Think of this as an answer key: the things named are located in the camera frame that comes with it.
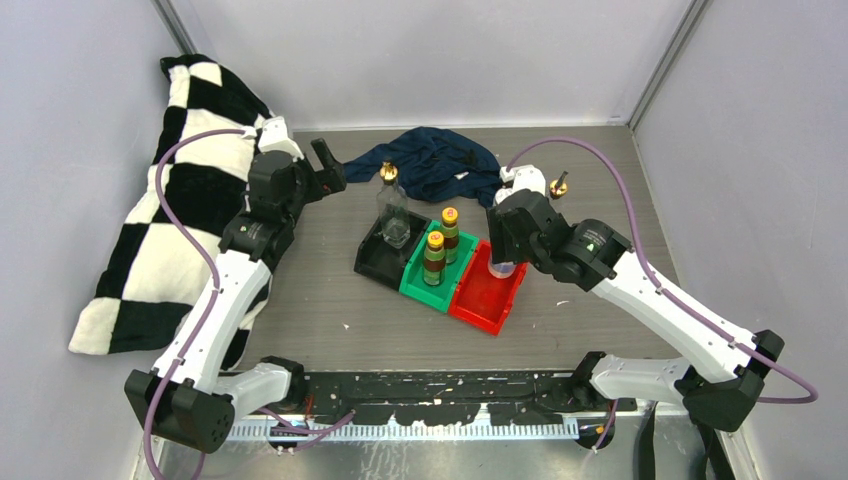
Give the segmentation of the spice jar plain lid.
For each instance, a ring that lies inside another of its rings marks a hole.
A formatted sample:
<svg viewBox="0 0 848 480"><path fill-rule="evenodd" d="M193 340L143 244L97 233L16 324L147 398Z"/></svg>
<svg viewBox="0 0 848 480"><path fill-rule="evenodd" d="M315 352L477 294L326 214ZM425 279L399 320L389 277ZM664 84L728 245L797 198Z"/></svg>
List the spice jar plain lid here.
<svg viewBox="0 0 848 480"><path fill-rule="evenodd" d="M497 279L510 278L516 271L517 265L512 262L488 263L489 273Z"/></svg>

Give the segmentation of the clear glass cruet gold spout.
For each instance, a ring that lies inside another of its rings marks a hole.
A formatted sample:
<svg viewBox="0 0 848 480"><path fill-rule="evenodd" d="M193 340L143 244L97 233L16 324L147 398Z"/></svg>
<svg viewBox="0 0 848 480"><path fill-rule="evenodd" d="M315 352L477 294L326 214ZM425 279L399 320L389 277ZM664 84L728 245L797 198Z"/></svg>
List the clear glass cruet gold spout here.
<svg viewBox="0 0 848 480"><path fill-rule="evenodd" d="M376 196L378 218L383 240L392 248L400 249L411 235L408 198L399 183L399 170L384 161L379 170L383 187Z"/></svg>

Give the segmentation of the sauce bottle yellow cap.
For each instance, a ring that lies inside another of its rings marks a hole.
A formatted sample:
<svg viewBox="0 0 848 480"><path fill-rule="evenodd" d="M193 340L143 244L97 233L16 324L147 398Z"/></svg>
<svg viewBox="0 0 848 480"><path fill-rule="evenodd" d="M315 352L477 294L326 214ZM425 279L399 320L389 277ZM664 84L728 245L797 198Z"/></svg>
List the sauce bottle yellow cap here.
<svg viewBox="0 0 848 480"><path fill-rule="evenodd" d="M458 228L459 212L454 207L446 207L441 214L441 231L444 237L445 259L452 264L458 256L460 241Z"/></svg>
<svg viewBox="0 0 848 480"><path fill-rule="evenodd" d="M439 230L433 230L427 236L422 258L422 278L429 286L438 286L443 282L446 266L444 240L444 235Z"/></svg>

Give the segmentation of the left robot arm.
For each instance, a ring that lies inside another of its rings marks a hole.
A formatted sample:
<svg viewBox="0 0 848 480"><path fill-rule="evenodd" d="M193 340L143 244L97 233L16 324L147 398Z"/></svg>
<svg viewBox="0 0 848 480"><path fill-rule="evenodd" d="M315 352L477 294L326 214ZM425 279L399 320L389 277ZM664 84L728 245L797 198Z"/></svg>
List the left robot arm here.
<svg viewBox="0 0 848 480"><path fill-rule="evenodd" d="M305 205L346 188L343 165L326 141L311 146L320 170L284 150L254 157L242 207L224 229L197 303L154 366L128 376L124 391L146 441L158 436L211 454L243 417L268 405L284 414L305 405L298 362L267 356L248 371L219 372L250 305L292 244Z"/></svg>

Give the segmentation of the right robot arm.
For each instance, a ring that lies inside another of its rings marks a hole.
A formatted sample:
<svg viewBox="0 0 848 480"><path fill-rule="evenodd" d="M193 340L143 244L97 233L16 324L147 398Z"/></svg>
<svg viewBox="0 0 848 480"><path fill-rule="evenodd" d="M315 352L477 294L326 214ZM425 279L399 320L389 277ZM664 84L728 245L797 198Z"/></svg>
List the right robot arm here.
<svg viewBox="0 0 848 480"><path fill-rule="evenodd" d="M543 194L502 189L487 212L493 258L528 264L559 283L573 284L639 320L678 352L675 359L627 359L589 352L571 380L571 397L584 410L607 400L634 398L684 408L692 419L737 431L760 398L783 339L752 333L715 315L675 284L649 279L631 243L607 224L569 224Z"/></svg>

